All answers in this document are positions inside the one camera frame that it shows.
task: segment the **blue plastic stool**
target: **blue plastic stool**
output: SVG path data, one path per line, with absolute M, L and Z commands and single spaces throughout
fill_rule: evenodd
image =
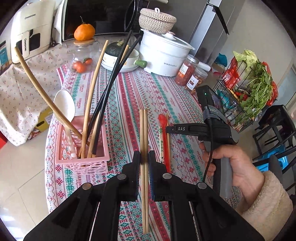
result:
M 264 160 L 264 159 L 267 159 L 268 157 L 270 157 L 272 154 L 279 154 L 279 153 L 282 153 L 286 150 L 286 147 L 285 145 L 281 145 L 279 146 L 278 148 L 274 149 L 273 151 L 271 152 L 268 152 L 266 153 L 261 160 Z M 288 159 L 286 156 L 282 157 L 279 159 L 279 162 L 280 162 L 280 166 L 281 166 L 281 169 L 284 169 L 287 165 L 288 165 Z M 261 172 L 266 172 L 268 171 L 268 163 L 266 164 L 263 164 L 261 166 L 258 166 L 257 169 Z

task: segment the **chili jar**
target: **chili jar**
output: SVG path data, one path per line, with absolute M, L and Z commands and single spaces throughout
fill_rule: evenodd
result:
M 190 77 L 194 73 L 198 62 L 199 60 L 191 54 L 186 57 L 177 76 L 175 77 L 175 82 L 177 85 L 185 86 L 187 84 Z
M 194 73 L 186 84 L 185 89 L 189 90 L 191 94 L 195 93 L 195 88 L 200 85 L 207 78 L 207 72 L 196 67 Z

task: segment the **woven basket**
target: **woven basket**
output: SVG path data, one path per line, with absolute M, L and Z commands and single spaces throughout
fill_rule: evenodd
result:
M 142 8 L 140 13 L 140 27 L 158 34 L 170 31 L 177 21 L 174 16 L 160 12 L 159 8 L 155 8 L 155 10 Z

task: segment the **cabbage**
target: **cabbage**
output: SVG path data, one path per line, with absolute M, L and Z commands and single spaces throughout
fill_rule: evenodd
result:
M 254 77 L 254 71 L 256 69 L 257 56 L 251 50 L 245 49 L 242 53 L 233 51 L 234 57 L 237 60 L 237 73 L 240 76 L 240 80 L 252 79 Z

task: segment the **pumpkin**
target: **pumpkin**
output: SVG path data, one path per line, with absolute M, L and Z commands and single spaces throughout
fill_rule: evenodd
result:
M 83 22 L 82 18 L 81 20 L 82 20 L 82 24 L 79 25 L 75 30 L 74 38 L 78 41 L 86 41 L 86 40 L 92 39 L 96 30 L 91 24 L 86 24 L 85 22 Z
M 124 40 L 111 43 L 107 46 L 105 53 L 114 57 L 118 57 L 121 52 L 121 46 L 123 45 Z

